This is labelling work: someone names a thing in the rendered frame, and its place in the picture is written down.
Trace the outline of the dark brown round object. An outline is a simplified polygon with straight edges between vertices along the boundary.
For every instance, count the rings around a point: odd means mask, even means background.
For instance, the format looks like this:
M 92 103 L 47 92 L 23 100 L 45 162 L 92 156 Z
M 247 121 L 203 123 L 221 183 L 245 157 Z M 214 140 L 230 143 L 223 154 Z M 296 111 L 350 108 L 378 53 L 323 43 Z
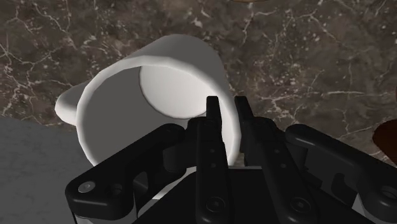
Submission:
M 372 140 L 388 157 L 397 157 L 397 119 L 379 125 Z

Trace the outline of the white mug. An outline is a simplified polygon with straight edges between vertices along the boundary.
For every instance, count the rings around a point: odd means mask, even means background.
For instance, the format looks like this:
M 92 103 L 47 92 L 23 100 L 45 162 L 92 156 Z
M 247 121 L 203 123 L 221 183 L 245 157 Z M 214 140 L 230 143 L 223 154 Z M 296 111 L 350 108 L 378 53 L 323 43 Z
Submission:
M 186 126 L 216 96 L 229 164 L 240 127 L 223 63 L 206 42 L 184 34 L 159 38 L 62 93 L 55 112 L 74 125 L 88 161 L 97 165 L 165 123 Z

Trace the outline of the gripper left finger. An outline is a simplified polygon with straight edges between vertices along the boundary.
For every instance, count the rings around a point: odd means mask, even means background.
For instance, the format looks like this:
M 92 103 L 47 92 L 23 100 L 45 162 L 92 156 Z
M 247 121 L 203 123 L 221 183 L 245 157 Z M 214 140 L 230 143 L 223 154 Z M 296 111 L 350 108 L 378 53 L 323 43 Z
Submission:
M 75 218 L 112 224 L 230 224 L 219 100 L 187 128 L 166 123 L 67 184 Z

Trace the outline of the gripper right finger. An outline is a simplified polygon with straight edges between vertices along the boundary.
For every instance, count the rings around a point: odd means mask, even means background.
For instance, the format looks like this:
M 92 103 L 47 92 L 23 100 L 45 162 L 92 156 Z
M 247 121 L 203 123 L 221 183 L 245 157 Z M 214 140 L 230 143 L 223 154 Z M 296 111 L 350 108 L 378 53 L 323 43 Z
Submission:
M 235 97 L 247 165 L 280 224 L 397 224 L 397 169 L 304 124 L 278 129 Z

